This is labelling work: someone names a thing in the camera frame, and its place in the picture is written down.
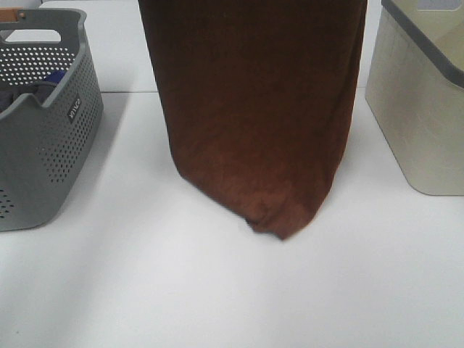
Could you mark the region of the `brown towel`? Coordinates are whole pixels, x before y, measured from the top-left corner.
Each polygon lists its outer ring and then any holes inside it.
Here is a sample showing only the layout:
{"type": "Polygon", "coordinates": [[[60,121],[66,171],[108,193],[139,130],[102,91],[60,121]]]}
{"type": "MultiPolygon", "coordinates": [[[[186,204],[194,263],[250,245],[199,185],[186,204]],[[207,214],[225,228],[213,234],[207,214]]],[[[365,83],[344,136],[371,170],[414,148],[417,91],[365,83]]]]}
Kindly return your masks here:
{"type": "Polygon", "coordinates": [[[179,174],[258,233],[316,216],[344,155],[366,1],[140,1],[179,174]]]}

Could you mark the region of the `grey perforated laundry basket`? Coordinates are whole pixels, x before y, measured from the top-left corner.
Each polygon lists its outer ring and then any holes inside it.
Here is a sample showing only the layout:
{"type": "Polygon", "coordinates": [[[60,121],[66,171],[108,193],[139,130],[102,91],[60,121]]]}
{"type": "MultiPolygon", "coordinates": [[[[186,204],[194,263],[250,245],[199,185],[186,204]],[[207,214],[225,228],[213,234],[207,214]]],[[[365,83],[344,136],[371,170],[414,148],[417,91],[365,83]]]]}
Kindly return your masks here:
{"type": "Polygon", "coordinates": [[[23,94],[1,112],[1,229],[33,228],[64,203],[92,147],[103,102],[78,9],[2,9],[1,29],[53,30],[57,41],[2,41],[1,90],[66,74],[41,104],[23,94]]]}

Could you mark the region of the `beige plastic storage bin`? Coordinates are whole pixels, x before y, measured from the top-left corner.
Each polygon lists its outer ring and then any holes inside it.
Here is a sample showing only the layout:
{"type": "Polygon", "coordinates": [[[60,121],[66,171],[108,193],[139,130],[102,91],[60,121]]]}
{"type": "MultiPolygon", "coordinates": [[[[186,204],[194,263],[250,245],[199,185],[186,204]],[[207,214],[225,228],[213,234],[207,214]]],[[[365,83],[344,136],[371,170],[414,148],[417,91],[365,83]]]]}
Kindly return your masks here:
{"type": "Polygon", "coordinates": [[[382,1],[365,98],[417,191],[463,195],[463,2],[382,1]]]}

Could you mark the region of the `blue grey laundry in basket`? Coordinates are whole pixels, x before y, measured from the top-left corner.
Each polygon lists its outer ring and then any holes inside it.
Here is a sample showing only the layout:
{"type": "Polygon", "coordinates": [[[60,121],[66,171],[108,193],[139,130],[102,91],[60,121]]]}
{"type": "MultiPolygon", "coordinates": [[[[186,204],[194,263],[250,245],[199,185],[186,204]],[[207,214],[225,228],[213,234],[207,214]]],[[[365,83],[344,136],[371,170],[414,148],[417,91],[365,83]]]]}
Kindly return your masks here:
{"type": "Polygon", "coordinates": [[[57,87],[61,79],[65,76],[65,70],[55,70],[43,80],[32,83],[11,86],[1,90],[1,112],[7,110],[9,106],[23,94],[32,94],[43,104],[50,94],[57,87]]]}

